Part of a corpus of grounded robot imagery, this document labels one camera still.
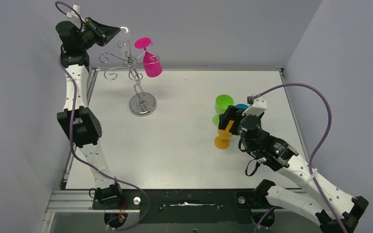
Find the clear wine glass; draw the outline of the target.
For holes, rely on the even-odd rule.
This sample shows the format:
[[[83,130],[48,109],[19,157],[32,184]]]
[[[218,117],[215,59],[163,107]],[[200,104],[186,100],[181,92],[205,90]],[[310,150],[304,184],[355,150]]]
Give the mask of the clear wine glass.
[[[120,26],[120,32],[115,36],[115,41],[119,48],[124,48],[129,45],[132,37],[132,30],[127,26]]]

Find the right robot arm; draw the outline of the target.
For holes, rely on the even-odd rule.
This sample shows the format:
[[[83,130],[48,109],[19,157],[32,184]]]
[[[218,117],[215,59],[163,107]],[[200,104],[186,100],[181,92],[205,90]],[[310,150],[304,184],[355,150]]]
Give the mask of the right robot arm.
[[[263,179],[256,196],[271,206],[281,207],[317,224],[323,233],[352,233],[368,207],[362,197],[353,197],[330,183],[281,138],[262,129],[261,117],[244,115],[230,105],[219,116],[219,130],[240,137],[238,148],[256,161],[256,168],[267,166],[294,182],[306,195],[284,189]]]

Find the green wine glass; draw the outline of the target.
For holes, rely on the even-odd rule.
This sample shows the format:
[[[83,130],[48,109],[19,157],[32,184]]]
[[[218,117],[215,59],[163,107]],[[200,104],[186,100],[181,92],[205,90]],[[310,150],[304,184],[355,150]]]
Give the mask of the green wine glass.
[[[220,114],[223,114],[230,105],[234,105],[234,99],[231,96],[222,94],[216,97],[215,99],[216,114],[212,118],[212,122],[215,126],[219,125]]]

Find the blue wine glass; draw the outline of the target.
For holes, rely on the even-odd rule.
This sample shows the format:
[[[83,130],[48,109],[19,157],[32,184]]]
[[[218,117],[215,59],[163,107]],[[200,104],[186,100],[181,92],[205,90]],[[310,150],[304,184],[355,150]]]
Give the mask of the blue wine glass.
[[[237,104],[235,105],[236,108],[238,109],[242,109],[242,110],[246,110],[249,108],[249,106],[247,104]]]

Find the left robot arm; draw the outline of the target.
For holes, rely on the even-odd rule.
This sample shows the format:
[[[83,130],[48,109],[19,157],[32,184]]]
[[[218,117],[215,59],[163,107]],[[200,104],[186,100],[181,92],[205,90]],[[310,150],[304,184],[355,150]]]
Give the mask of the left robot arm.
[[[125,197],[102,151],[101,123],[88,107],[90,59],[87,50],[93,45],[105,46],[120,32],[120,28],[100,24],[87,17],[81,28],[70,21],[62,21],[55,29],[62,41],[59,63],[67,81],[65,105],[57,113],[57,121],[70,145],[83,154],[84,158],[77,160],[90,167],[95,181],[95,204],[106,209],[119,209],[125,205]]]

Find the orange wine glass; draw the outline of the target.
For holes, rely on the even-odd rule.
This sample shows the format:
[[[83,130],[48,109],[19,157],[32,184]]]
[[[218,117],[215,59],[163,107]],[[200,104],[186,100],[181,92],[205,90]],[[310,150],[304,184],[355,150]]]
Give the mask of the orange wine glass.
[[[218,129],[218,136],[215,138],[214,143],[215,146],[220,150],[225,150],[230,146],[230,139],[234,136],[230,133],[230,129],[233,125],[234,121],[229,121],[225,130]]]

